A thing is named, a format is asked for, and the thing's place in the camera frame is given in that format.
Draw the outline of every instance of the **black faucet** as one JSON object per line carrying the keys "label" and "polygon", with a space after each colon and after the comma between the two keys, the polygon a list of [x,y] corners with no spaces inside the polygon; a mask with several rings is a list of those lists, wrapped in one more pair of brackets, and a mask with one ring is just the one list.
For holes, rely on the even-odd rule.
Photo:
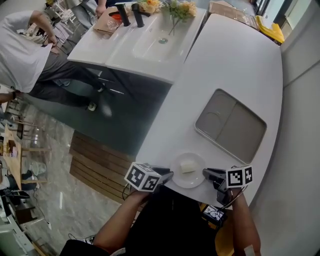
{"label": "black faucet", "polygon": [[151,14],[147,13],[147,12],[139,11],[139,4],[138,3],[134,3],[131,7],[132,7],[132,11],[133,11],[138,28],[142,28],[145,25],[144,21],[142,19],[142,15],[150,17]]}
{"label": "black faucet", "polygon": [[126,13],[125,5],[124,4],[116,4],[115,6],[118,9],[118,11],[109,13],[109,16],[112,17],[115,14],[120,14],[123,26],[128,27],[130,25],[130,21],[129,21],[128,15]]}

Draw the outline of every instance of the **white plate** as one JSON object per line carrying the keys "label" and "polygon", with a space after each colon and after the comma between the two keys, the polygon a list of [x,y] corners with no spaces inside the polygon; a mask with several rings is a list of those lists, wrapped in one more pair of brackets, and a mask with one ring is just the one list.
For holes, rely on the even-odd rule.
{"label": "white plate", "polygon": [[[183,161],[194,161],[197,164],[197,169],[193,172],[182,173],[180,164]],[[171,163],[170,170],[174,172],[173,182],[184,189],[192,189],[199,186],[205,177],[202,174],[203,169],[206,168],[206,162],[201,156],[195,153],[183,153],[177,156]]]}

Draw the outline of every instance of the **cardboard box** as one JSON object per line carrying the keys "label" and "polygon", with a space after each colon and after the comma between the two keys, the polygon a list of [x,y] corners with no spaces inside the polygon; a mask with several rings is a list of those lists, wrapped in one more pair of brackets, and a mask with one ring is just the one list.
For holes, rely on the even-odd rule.
{"label": "cardboard box", "polygon": [[240,11],[234,8],[232,5],[228,4],[225,1],[210,1],[208,7],[209,14],[219,14],[226,16],[230,19],[236,20],[238,22],[244,23],[255,30],[259,30],[254,16],[248,15],[243,11]]}
{"label": "cardboard box", "polygon": [[113,12],[117,12],[118,9],[116,7],[109,7],[106,11],[101,15],[101,17],[97,20],[93,29],[102,34],[112,35],[117,28],[122,24],[122,21],[115,20],[110,17],[109,14]]}

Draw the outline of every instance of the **soap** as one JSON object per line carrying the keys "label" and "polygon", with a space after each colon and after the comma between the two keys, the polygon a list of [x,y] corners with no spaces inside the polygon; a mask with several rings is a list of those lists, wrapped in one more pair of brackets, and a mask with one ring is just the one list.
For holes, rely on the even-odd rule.
{"label": "soap", "polygon": [[197,163],[193,160],[184,160],[180,163],[180,167],[183,174],[191,173],[197,170]]}

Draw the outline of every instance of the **white sink basin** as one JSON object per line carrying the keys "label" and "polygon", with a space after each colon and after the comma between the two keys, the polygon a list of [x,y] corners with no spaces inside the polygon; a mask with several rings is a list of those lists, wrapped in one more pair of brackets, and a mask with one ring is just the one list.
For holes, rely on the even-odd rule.
{"label": "white sink basin", "polygon": [[150,17],[142,16],[144,27],[137,27],[133,22],[105,65],[173,84],[205,14],[205,9],[198,8],[196,17],[185,23],[179,22],[170,35],[173,24],[168,14],[160,12]]}

